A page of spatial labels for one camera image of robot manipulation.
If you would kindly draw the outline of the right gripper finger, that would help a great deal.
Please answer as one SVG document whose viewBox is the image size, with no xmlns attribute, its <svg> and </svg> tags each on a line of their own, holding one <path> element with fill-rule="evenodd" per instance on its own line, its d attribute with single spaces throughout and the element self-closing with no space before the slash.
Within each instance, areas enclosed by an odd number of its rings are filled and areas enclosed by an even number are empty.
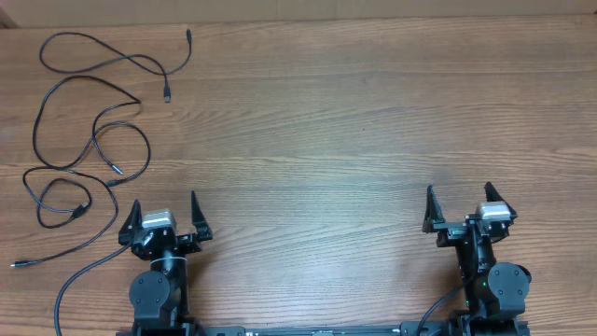
<svg viewBox="0 0 597 336">
<path fill-rule="evenodd" d="M 422 231 L 424 233 L 438 232 L 444 228 L 445 224 L 446 220 L 443 216 L 433 186 L 429 185 L 426 189 L 425 214 Z"/>
<path fill-rule="evenodd" d="M 502 202 L 507 206 L 511 218 L 518 217 L 516 210 L 499 194 L 491 181 L 485 183 L 484 190 L 487 202 Z"/>
</svg>

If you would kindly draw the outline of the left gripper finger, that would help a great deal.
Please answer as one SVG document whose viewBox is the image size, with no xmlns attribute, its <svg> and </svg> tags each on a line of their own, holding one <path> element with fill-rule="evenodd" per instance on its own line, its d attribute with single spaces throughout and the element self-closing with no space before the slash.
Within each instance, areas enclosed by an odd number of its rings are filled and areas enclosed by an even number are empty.
<svg viewBox="0 0 597 336">
<path fill-rule="evenodd" d="M 191 221 L 197 232 L 197 237 L 200 242 L 209 241 L 213 239 L 213 232 L 203 215 L 196 193 L 191 192 Z"/>
<path fill-rule="evenodd" d="M 135 234 L 140 230 L 142 225 L 142 211 L 141 204 L 135 200 L 132 205 L 131 212 L 118 231 L 118 243 L 120 245 L 131 244 L 134 240 Z"/>
</svg>

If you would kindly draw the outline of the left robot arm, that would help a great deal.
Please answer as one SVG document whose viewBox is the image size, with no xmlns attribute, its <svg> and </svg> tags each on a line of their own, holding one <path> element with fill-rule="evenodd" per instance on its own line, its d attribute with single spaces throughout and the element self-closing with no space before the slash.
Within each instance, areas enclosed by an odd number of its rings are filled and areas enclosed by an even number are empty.
<svg viewBox="0 0 597 336">
<path fill-rule="evenodd" d="M 189 314 L 187 256 L 201 252 L 213 238 L 196 194 L 190 196 L 191 224 L 195 231 L 179 234 L 169 209 L 142 213 L 135 201 L 118 232 L 118 243 L 149 263 L 129 289 L 134 309 L 132 335 L 203 335 L 199 321 Z"/>
</svg>

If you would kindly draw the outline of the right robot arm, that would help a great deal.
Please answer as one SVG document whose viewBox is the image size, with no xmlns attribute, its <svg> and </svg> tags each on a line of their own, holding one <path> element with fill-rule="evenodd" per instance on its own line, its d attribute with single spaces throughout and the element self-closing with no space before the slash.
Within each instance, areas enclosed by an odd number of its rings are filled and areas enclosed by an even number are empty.
<svg viewBox="0 0 597 336">
<path fill-rule="evenodd" d="M 417 325 L 417 335 L 528 335 L 526 322 L 518 316 L 525 312 L 525 300 L 532 276 L 519 264 L 499 262 L 493 246 L 509 236 L 517 212 L 498 193 L 492 183 L 484 185 L 486 200 L 461 222 L 443 216 L 432 186 L 426 190 L 422 231 L 437 236 L 437 246 L 453 247 L 462 284 L 436 301 Z M 465 311 L 453 313 L 447 321 L 437 322 L 430 315 L 459 292 L 465 294 Z"/>
</svg>

